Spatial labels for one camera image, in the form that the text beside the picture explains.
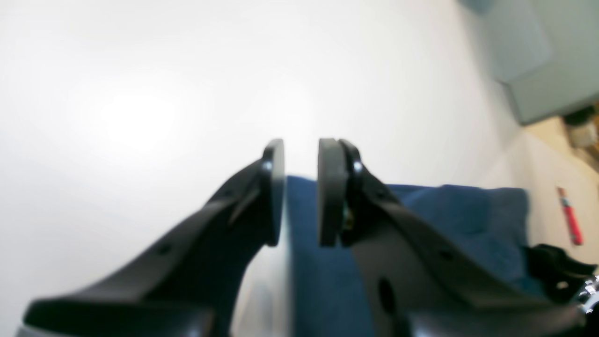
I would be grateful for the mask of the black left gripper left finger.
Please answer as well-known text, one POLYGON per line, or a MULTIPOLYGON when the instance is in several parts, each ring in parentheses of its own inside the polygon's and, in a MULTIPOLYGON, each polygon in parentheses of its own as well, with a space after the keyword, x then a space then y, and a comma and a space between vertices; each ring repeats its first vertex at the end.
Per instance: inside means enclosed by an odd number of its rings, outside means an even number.
POLYGON ((199 211, 113 274, 33 300, 26 337, 227 337, 248 265, 278 245, 285 191, 282 139, 230 177, 199 211))

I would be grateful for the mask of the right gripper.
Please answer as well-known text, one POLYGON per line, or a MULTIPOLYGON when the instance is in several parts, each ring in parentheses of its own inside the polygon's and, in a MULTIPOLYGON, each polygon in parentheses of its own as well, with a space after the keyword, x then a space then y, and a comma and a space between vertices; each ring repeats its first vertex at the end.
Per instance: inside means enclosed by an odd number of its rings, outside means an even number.
POLYGON ((585 337, 599 335, 598 265, 580 262, 560 248, 539 244, 526 248, 530 275, 541 282, 548 298, 558 304, 578 304, 586 315, 585 337))

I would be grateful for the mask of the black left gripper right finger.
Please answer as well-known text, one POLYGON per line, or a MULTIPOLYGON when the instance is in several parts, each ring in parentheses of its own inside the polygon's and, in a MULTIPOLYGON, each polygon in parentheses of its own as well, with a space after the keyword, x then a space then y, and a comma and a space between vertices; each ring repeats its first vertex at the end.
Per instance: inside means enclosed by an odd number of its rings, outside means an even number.
POLYGON ((583 337, 580 305, 535 299, 409 211, 347 140, 318 145, 321 247, 350 250, 380 337, 583 337))

